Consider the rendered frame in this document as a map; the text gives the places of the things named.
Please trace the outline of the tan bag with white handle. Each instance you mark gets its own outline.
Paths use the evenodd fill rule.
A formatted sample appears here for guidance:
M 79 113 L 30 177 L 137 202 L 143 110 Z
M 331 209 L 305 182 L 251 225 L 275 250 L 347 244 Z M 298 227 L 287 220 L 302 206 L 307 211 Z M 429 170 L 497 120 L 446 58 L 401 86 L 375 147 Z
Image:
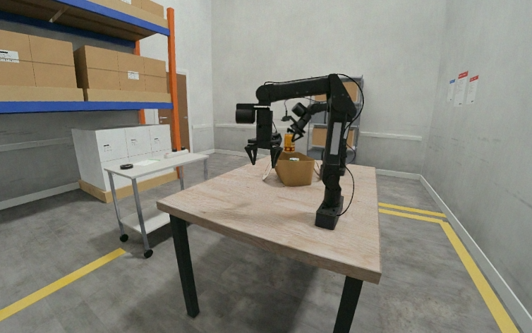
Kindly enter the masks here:
M 290 158 L 299 158 L 299 161 L 289 161 Z M 285 186 L 311 185 L 315 160 L 300 152 L 287 154 L 282 152 L 277 160 L 274 170 Z M 317 163 L 317 162 L 316 162 Z M 318 163 L 317 163 L 318 166 Z M 319 166 L 318 169 L 320 170 Z

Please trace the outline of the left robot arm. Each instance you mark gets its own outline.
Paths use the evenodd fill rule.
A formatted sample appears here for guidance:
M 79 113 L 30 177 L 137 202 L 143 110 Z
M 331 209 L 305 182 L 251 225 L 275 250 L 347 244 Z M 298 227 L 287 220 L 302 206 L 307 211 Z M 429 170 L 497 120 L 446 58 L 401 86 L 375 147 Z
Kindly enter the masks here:
M 272 125 L 273 117 L 273 111 L 270 111 L 271 103 L 316 95 L 326 95 L 328 112 L 325 153 L 320 165 L 320 178 L 325 185 L 325 194 L 316 215 L 336 219 L 344 200 L 339 185 L 340 155 L 346 115 L 349 114 L 351 106 L 351 97 L 336 73 L 309 80 L 261 85 L 255 92 L 258 104 L 237 103 L 235 119 L 236 123 L 253 124 L 257 110 L 256 124 L 261 128 L 262 125 L 269 126 Z

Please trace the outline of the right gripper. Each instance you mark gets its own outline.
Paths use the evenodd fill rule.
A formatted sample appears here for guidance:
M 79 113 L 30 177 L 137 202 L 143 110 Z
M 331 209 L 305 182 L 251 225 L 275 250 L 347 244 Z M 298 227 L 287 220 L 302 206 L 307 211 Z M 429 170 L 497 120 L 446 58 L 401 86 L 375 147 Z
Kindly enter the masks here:
M 294 134 L 293 134 L 293 137 L 292 137 L 292 139 L 291 139 L 291 141 L 294 142 L 294 141 L 296 141 L 296 140 L 302 138 L 302 137 L 304 136 L 302 133 L 304 133 L 304 134 L 306 133 L 306 132 L 304 131 L 304 128 L 305 128 L 305 126 L 307 125 L 307 123 L 306 123 L 305 121 L 303 121 L 303 119 L 299 119 L 298 121 L 296 121 L 292 116 L 289 116 L 289 115 L 288 115 L 288 116 L 283 116 L 283 117 L 290 117 L 290 119 L 293 121 L 293 125 L 291 124 L 290 127 L 291 127 L 294 131 L 293 131 L 292 129 L 290 129 L 290 128 L 287 128 L 287 133 L 289 133 L 289 132 L 290 132 L 290 133 L 294 133 Z M 300 129 L 302 132 L 301 132 L 299 129 Z M 296 139 L 294 139 L 294 137 L 295 137 L 296 134 L 299 135 L 299 137 L 297 137 Z

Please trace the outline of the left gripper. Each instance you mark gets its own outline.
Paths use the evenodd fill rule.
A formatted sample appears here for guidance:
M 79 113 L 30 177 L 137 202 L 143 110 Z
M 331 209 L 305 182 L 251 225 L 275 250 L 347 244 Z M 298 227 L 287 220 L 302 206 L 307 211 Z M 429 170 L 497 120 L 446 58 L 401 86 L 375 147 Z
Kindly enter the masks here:
M 277 160 L 283 150 L 283 147 L 272 147 L 275 146 L 275 144 L 280 144 L 280 140 L 275 140 L 275 138 L 273 138 L 273 136 L 277 135 L 282 139 L 281 133 L 272 132 L 272 125 L 262 126 L 262 128 L 259 124 L 256 125 L 256 138 L 249 139 L 248 143 L 250 144 L 245 146 L 245 150 L 250 157 L 252 165 L 255 165 L 258 148 L 261 148 L 270 150 L 272 168 L 275 168 Z M 251 150 L 253 151 L 253 156 Z

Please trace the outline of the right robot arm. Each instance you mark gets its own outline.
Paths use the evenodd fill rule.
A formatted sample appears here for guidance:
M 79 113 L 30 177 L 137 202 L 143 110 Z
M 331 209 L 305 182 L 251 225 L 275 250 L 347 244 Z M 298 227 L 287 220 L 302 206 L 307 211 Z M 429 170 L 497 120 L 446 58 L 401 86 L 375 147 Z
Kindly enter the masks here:
M 351 103 L 351 106 L 350 106 L 349 110 L 350 110 L 349 114 L 346 115 L 346 123 L 345 123 L 345 126 L 344 126 L 344 131 L 347 129 L 347 126 L 353 121 L 353 118 L 357 114 L 357 110 L 356 110 L 353 102 Z M 297 102 L 297 104 L 292 108 L 291 111 L 293 113 L 295 113 L 295 115 L 297 115 L 297 117 L 300 117 L 300 119 L 303 119 L 303 121 L 308 123 L 309 120 L 312 118 L 311 115 L 315 115 L 316 112 L 319 113 L 321 111 L 327 111 L 327 102 L 309 104 L 307 107 L 305 107 L 302 103 Z M 282 122 L 290 121 L 290 117 L 282 117 L 281 121 Z M 351 124 L 349 125 L 347 131 L 344 134 L 344 139 L 343 139 L 343 143 L 342 143 L 342 160 L 343 160 L 345 165 L 346 165 L 346 158 L 347 158 L 347 155 L 346 155 L 346 150 L 347 150 L 346 141 L 347 141 L 347 138 L 348 138 L 350 126 L 351 126 Z M 341 172 L 344 172 L 345 168 L 346 168 L 344 166 L 343 162 L 341 161 L 341 157 L 340 157 L 340 169 L 341 169 Z

